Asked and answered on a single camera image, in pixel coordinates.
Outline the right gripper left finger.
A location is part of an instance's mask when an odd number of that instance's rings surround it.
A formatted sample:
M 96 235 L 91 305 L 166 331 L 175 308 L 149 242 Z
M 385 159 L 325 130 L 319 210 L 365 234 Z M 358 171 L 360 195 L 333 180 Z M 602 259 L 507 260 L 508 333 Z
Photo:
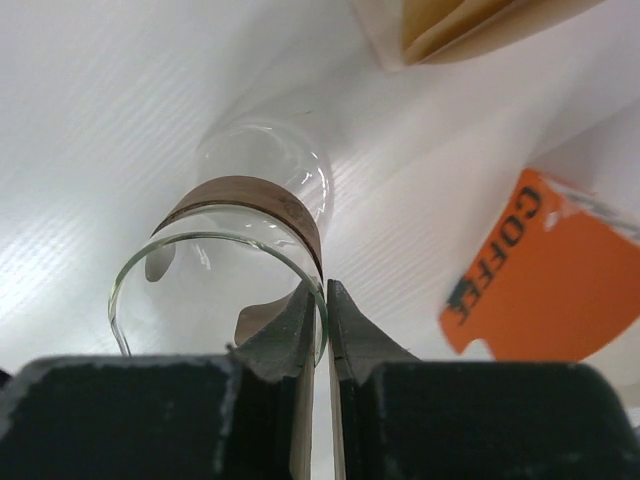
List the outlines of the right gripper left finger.
M 316 303 L 222 355 L 50 357 L 1 389 L 5 479 L 307 479 Z

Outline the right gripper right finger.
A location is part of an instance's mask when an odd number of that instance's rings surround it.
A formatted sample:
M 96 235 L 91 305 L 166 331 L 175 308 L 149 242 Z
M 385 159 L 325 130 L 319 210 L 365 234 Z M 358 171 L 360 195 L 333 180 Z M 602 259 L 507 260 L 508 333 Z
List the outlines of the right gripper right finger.
M 423 361 L 327 286 L 339 479 L 635 479 L 612 387 L 576 363 Z

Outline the clear glass dripper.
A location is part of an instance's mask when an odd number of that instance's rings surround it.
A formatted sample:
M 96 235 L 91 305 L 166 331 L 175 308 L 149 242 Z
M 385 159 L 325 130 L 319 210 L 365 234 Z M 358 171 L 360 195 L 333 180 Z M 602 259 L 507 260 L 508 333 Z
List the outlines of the clear glass dripper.
M 319 115 L 244 114 L 213 127 L 197 177 L 115 277 L 108 320 L 123 356 L 217 354 L 271 323 L 296 290 L 326 346 L 322 241 L 333 178 Z

